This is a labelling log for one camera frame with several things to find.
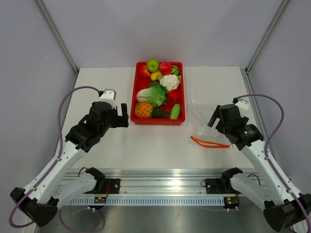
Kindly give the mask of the red bell pepper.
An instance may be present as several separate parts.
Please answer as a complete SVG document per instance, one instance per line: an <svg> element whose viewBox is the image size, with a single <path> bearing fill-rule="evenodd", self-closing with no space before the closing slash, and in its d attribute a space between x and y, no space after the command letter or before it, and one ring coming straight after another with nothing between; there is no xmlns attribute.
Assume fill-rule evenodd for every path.
<svg viewBox="0 0 311 233"><path fill-rule="evenodd" d="M180 98L180 91L178 91L177 89L172 90L167 94L167 103L170 105L175 105L178 103L179 98Z"/></svg>

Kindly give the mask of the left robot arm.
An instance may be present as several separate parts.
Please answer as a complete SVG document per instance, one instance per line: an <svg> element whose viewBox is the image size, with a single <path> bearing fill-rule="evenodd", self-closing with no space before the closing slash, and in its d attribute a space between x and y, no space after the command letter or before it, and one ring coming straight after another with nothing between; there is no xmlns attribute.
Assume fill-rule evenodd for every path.
<svg viewBox="0 0 311 233"><path fill-rule="evenodd" d="M77 196L106 190L105 175L88 168L78 178L59 187L64 176L110 128L127 128L127 105L121 104L122 115L108 102L93 102L89 113L73 126L60 143L60 153L53 157L37 177L24 188L16 187L10 196L15 209L22 211L38 227L47 225L59 209Z"/></svg>

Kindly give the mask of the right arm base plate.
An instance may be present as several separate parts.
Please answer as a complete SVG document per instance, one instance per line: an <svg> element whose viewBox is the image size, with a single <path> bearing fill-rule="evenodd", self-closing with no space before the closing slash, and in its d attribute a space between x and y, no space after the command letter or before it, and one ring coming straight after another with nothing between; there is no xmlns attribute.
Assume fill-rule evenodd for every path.
<svg viewBox="0 0 311 233"><path fill-rule="evenodd" d="M207 194L236 194L235 190L225 189L220 178L202 180L201 186L206 189Z"/></svg>

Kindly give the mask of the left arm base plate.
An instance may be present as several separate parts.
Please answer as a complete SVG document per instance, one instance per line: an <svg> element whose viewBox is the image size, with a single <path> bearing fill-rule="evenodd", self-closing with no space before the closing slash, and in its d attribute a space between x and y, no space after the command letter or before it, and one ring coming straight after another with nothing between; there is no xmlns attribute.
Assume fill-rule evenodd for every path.
<svg viewBox="0 0 311 233"><path fill-rule="evenodd" d="M107 179L96 182L95 187L85 194L118 194L120 192L121 179Z"/></svg>

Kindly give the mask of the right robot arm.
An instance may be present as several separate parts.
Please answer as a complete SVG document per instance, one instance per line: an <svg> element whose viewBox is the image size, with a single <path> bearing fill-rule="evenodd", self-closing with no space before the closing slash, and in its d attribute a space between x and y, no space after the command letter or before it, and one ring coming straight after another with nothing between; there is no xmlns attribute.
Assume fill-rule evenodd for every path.
<svg viewBox="0 0 311 233"><path fill-rule="evenodd" d="M222 172L220 185L225 192L239 192L249 198L264 214L270 227L279 232L302 221L311 212L310 194L302 194L282 171L266 148L258 128L249 124L241 114L242 105L217 105L209 127L225 135L251 162L264 182L263 186L251 181L237 167Z"/></svg>

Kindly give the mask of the green lettuce cabbage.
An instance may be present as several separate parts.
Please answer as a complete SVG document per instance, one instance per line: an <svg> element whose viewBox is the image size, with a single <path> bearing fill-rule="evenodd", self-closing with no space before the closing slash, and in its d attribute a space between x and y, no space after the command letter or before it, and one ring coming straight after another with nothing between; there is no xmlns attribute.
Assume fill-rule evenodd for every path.
<svg viewBox="0 0 311 233"><path fill-rule="evenodd" d="M166 104L166 95L168 90L163 86L153 86L140 90L136 94L138 102L147 102L153 107L159 107Z"/></svg>

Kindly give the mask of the clear zip top bag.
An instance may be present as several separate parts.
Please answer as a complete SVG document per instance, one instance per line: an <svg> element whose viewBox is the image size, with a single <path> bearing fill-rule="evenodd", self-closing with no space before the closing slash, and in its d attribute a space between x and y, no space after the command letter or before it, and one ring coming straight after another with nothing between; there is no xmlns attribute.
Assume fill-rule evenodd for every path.
<svg viewBox="0 0 311 233"><path fill-rule="evenodd" d="M216 119L212 127L208 126L217 104L202 103L191 100L190 111L193 116L194 133L190 138L198 145L209 149L230 149L233 145L227 138L216 130L219 119Z"/></svg>

